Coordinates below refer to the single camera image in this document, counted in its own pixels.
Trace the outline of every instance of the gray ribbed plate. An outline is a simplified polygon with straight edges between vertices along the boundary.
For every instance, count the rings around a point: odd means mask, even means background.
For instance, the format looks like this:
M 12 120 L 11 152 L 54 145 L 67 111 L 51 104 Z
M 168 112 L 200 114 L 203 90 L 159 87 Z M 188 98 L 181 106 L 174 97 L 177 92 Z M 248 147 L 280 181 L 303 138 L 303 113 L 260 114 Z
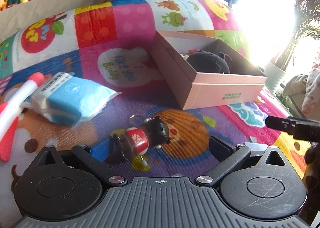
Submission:
M 101 203 L 81 217 L 62 222 L 44 222 L 25 217 L 15 227 L 302 228 L 309 226 L 296 216 L 276 222 L 255 221 L 240 216 L 220 201 L 215 190 L 196 186 L 187 177 L 135 177 L 124 187 L 110 188 Z

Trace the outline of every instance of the blue tissue package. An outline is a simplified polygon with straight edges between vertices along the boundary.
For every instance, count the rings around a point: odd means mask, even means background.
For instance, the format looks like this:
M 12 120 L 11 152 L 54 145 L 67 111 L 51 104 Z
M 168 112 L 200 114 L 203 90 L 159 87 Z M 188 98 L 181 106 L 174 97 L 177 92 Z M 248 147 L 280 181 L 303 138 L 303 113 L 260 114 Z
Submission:
M 49 121 L 79 125 L 90 121 L 118 92 L 94 81 L 57 73 L 30 97 L 31 106 Z

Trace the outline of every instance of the triangular cutout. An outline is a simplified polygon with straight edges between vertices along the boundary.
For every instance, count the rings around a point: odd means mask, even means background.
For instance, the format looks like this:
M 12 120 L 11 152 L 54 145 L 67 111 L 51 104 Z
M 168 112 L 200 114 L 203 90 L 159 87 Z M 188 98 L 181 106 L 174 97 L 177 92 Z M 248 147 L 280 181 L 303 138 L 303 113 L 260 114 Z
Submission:
M 41 159 L 38 162 L 39 166 L 43 166 L 43 165 L 50 165 L 50 164 L 55 164 L 56 161 L 54 160 L 51 151 L 46 151 L 43 153 Z
M 276 151 L 272 151 L 267 158 L 266 164 L 276 165 L 276 166 L 284 166 L 284 162 L 281 159 L 280 155 Z

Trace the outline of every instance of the palm plant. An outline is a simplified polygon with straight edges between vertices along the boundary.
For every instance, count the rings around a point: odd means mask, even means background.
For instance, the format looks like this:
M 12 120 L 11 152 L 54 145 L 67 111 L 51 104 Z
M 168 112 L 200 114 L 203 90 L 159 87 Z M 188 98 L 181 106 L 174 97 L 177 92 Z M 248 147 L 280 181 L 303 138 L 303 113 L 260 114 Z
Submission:
M 295 24 L 287 47 L 271 59 L 271 63 L 286 71 L 299 40 L 305 36 L 320 39 L 320 0 L 295 0 Z

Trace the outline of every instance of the colorful play mat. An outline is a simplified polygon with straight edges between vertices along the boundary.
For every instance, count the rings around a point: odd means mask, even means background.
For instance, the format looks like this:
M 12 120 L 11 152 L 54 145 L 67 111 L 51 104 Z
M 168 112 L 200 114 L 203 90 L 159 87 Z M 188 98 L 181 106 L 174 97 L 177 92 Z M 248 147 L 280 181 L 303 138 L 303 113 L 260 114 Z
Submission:
M 0 44 L 0 102 L 36 71 L 46 78 L 67 72 L 122 92 L 76 130 L 50 123 L 32 110 L 23 111 L 11 158 L 0 162 L 0 227 L 9 228 L 21 217 L 12 190 L 44 145 L 68 150 L 104 140 L 132 127 L 132 115 L 161 116 L 173 142 L 149 149 L 144 156 L 147 167 L 139 158 L 109 165 L 129 180 L 134 176 L 195 178 L 218 164 L 208 150 L 210 135 L 231 144 L 250 142 L 250 137 L 275 144 L 303 176 L 309 143 L 265 126 L 267 115 L 288 116 L 266 88 L 255 102 L 180 110 L 150 57 L 156 30 L 215 37 L 249 57 L 232 10 L 214 0 L 113 0 L 43 19 Z

